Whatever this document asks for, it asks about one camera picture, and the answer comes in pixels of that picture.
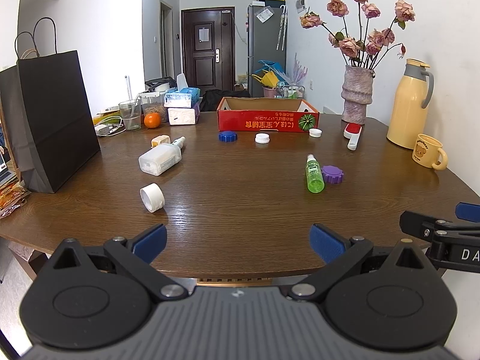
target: mug handle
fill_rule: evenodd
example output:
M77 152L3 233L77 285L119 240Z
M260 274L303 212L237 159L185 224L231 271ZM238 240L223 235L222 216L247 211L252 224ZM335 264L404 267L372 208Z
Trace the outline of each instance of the mug handle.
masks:
M437 165L436 163L432 163L431 166L435 170L445 170L447 169L447 165L448 165L447 153L445 153L445 150L443 150L442 148L439 148L438 152L442 156L442 162L440 163L440 165Z

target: red and white brush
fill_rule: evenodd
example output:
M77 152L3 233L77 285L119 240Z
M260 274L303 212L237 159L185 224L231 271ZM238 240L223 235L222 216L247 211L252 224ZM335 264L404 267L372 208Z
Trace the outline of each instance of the red and white brush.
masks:
M343 136L345 138L350 139L349 144L347 147L350 150L356 150L357 145L359 142L360 134L362 133L362 126L356 123L348 123L345 131L343 132Z

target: cartoon bear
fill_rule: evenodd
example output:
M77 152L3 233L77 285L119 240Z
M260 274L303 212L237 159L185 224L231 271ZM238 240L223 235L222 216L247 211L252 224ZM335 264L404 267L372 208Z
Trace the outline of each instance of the cartoon bear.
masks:
M415 146L415 155L419 158L423 157L423 155L427 152L424 147L421 147L419 144Z

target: glass cup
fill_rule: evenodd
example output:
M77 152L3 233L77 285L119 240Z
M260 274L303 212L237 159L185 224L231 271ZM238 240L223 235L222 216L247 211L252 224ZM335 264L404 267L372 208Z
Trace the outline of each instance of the glass cup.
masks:
M137 130L142 127L142 102L138 100L128 100L120 103L120 115L127 130Z

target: gray refrigerator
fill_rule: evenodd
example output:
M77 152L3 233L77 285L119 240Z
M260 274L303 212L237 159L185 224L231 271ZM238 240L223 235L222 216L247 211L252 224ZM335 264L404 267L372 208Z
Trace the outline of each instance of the gray refrigerator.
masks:
M282 9L271 8L273 16L265 23L262 23L256 16L263 7L248 7L248 91L252 97L263 97L263 88L261 83L251 75L260 69L263 65L260 60L279 62L285 70L287 59L287 40L285 39L285 48L282 51L282 39L277 50L278 32L280 31L280 18Z

